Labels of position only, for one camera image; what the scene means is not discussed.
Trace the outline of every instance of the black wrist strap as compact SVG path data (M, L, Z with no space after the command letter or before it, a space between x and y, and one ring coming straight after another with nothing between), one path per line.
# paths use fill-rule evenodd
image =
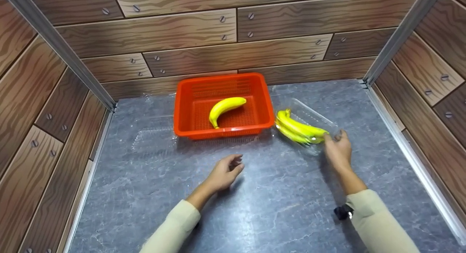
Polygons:
M333 212L339 220L346 220L348 217L351 219L353 211L354 210L350 206L348 206L348 204L336 207L333 210Z

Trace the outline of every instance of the beige sleeve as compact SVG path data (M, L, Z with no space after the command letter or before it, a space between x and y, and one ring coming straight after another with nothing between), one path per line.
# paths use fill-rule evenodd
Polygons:
M146 241L140 253L176 253L199 222L199 211L181 200Z
M371 253L416 253L418 248L373 190L347 196L351 222Z

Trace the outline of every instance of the human hand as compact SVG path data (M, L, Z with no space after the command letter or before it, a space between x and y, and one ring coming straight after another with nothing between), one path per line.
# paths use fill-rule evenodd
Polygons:
M351 169L351 143L345 130L340 130L340 135L334 139L329 134L324 134L324 150L328 162L337 172Z
M240 154L232 154L218 160L203 184L212 192L228 188L241 171L243 171L242 156Z

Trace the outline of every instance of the plastic basket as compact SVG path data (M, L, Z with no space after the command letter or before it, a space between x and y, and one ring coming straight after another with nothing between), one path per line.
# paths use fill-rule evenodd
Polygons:
M331 122L329 119L319 114L312 108L305 105L303 102L299 101L296 98L290 98L281 103L275 110L275 113L279 110L291 109L290 117L300 123L308 124L313 127L319 127L321 129L327 130L331 137L335 137L339 134L339 127ZM308 144L303 146L298 144L291 139L282 135L283 138L286 138L286 141L292 144L294 147L297 147L305 154L309 155L319 155L323 149L323 143L320 144Z
M244 97L246 104L220 115L220 128L215 129L209 121L210 110L228 97ZM259 73L246 73L182 80L173 122L176 135L193 140L259 134L274 124L265 79Z

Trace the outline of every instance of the banana bunch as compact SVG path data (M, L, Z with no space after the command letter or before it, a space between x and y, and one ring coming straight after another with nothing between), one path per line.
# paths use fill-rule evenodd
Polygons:
M238 108L244 104L246 104L246 99L243 97L230 97L215 104L209 114L209 120L213 127L218 129L217 119L221 114Z
M327 130L302 124L290 115L289 108L278 111L275 124L283 135L295 142L318 144L323 141L323 134L328 133Z

